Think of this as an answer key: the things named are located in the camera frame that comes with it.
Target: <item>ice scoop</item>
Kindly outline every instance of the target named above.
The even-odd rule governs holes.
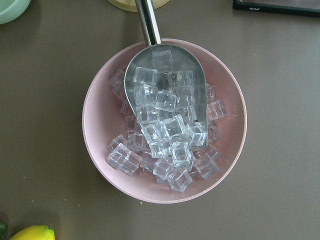
[[[173,71],[194,72],[195,112],[197,120],[201,122],[205,130],[207,130],[207,87],[203,67],[201,66],[198,59],[190,51],[174,44],[162,43],[152,0],[135,0],[135,3],[140,16],[146,48],[144,48],[133,57],[126,69],[124,77],[125,94],[134,114],[137,115],[134,96],[134,76],[136,73],[136,67],[153,69],[153,52],[164,52],[170,50],[173,58]],[[166,79],[166,74],[161,75],[160,73],[158,73],[158,76],[159,77],[156,84],[158,89],[167,89],[168,80]]]

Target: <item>pink bowl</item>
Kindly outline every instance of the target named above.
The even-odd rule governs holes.
[[[159,204],[172,204],[199,197],[217,186],[236,164],[247,132],[247,111],[241,89],[230,70],[212,53],[193,43],[163,39],[192,52],[203,66],[206,80],[215,85],[216,99],[224,101],[227,117],[216,121],[220,139],[214,146],[222,153],[216,161],[220,171],[209,179],[193,179],[193,183],[180,193],[166,184],[157,184],[149,172],[139,170],[127,176],[106,162],[106,146],[124,133],[124,116],[119,112],[121,102],[111,92],[108,79],[118,70],[127,68],[130,60],[143,48],[144,42],[131,45],[113,56],[97,73],[86,94],[82,112],[82,130],[86,148],[100,173],[117,189],[136,199]]]

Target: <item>yellow fruit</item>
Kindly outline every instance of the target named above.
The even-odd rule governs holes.
[[[34,225],[17,232],[10,240],[55,240],[55,232],[47,225]]]

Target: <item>metal handle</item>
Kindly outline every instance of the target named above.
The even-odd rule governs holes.
[[[152,0],[135,0],[138,9],[142,31],[147,46],[161,44],[161,37],[156,21]]]

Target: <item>green bowl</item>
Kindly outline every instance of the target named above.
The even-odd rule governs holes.
[[[30,0],[0,0],[0,24],[19,17],[30,4]]]

